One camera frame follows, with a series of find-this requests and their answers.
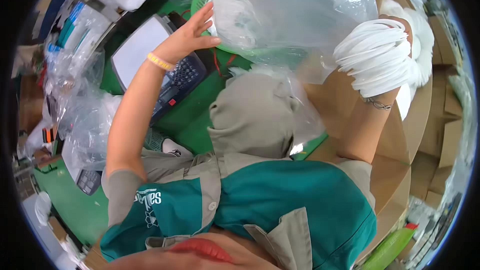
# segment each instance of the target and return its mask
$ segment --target bracelet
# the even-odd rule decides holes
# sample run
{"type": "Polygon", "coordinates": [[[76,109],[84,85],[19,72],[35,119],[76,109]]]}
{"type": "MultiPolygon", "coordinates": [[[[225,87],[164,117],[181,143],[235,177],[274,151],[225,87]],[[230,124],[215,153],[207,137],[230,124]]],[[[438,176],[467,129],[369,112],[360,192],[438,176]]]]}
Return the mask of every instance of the bracelet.
{"type": "Polygon", "coordinates": [[[388,111],[392,108],[391,104],[385,105],[385,104],[381,103],[380,101],[374,100],[372,97],[367,97],[367,98],[364,98],[363,96],[360,96],[360,97],[362,98],[364,103],[367,103],[367,104],[372,103],[373,106],[376,107],[379,110],[388,111]]]}
{"type": "Polygon", "coordinates": [[[158,56],[154,55],[151,52],[147,54],[147,60],[159,66],[160,68],[165,69],[166,71],[170,71],[170,69],[174,67],[174,65],[172,65],[171,63],[165,62],[164,60],[160,59],[158,56]]]}

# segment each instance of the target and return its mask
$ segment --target person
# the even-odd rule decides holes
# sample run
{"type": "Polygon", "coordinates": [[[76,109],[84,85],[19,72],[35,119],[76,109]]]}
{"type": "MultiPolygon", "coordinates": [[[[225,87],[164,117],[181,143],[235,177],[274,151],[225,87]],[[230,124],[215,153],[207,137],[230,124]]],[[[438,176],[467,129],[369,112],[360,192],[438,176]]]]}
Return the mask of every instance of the person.
{"type": "MultiPolygon", "coordinates": [[[[336,164],[293,161],[296,99],[273,77],[245,74],[209,108],[213,154],[193,157],[172,140],[143,148],[165,68],[220,43],[201,36],[212,9],[152,52],[157,62],[145,60],[115,114],[102,179],[106,269],[350,269],[376,234],[371,162],[390,110],[359,99],[336,164]]],[[[374,100],[391,105],[397,93],[374,100]]]]}

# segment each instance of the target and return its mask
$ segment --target red lips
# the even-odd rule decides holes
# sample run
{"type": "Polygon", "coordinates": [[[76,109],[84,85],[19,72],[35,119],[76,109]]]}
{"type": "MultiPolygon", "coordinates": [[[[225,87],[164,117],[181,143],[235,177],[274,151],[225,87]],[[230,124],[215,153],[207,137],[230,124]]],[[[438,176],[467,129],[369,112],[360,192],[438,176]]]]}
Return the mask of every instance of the red lips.
{"type": "Polygon", "coordinates": [[[191,251],[196,253],[200,257],[208,258],[213,261],[233,263],[232,257],[222,247],[218,246],[215,242],[207,239],[190,238],[174,245],[168,251],[191,251]]]}

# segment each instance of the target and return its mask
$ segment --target hand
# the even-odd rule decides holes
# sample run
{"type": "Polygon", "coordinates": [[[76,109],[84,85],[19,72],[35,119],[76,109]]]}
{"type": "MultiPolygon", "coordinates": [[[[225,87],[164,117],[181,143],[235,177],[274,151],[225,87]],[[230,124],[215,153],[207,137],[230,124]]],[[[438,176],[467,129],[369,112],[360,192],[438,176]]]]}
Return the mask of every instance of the hand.
{"type": "Polygon", "coordinates": [[[193,14],[187,23],[158,45],[153,54],[165,60],[165,62],[176,64],[197,49],[219,45],[221,43],[220,38],[201,35],[212,26],[212,21],[206,22],[212,16],[213,3],[209,2],[193,14]]]}
{"type": "Polygon", "coordinates": [[[407,33],[406,40],[410,43],[410,48],[412,47],[412,44],[413,44],[412,27],[410,26],[409,22],[407,22],[403,18],[395,17],[395,16],[392,16],[392,15],[385,15],[385,14],[380,15],[378,18],[379,19],[391,19],[391,20],[395,20],[395,21],[398,21],[398,22],[402,23],[405,26],[405,33],[407,33]]]}

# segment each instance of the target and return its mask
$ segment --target green workbench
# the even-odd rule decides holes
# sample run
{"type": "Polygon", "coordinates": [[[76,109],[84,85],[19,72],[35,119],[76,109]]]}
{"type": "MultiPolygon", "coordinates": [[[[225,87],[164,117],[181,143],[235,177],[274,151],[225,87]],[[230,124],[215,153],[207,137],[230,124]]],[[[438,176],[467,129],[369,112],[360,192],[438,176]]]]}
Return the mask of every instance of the green workbench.
{"type": "MultiPolygon", "coordinates": [[[[168,2],[161,7],[158,14],[168,14],[171,11],[182,13],[186,9],[184,6],[168,2]]],[[[190,13],[187,12],[183,17],[188,19],[190,13]]],[[[118,32],[105,44],[105,70],[100,88],[114,95],[123,92],[112,71],[110,57],[127,37],[118,32]]],[[[225,65],[231,54],[217,49],[216,56],[220,64],[225,65]]],[[[244,69],[250,68],[250,62],[239,56],[231,65],[244,69]]],[[[226,67],[221,67],[221,71],[226,74],[226,67]]],[[[211,125],[208,107],[224,88],[225,78],[214,71],[187,98],[163,116],[154,127],[196,154],[212,150],[212,143],[207,133],[207,127],[211,125]]],[[[57,170],[48,173],[34,172],[40,189],[49,194],[63,222],[80,242],[94,244],[106,231],[108,224],[108,200],[102,188],[99,187],[93,195],[88,196],[74,183],[62,160],[52,166],[56,166],[57,170]]]]}

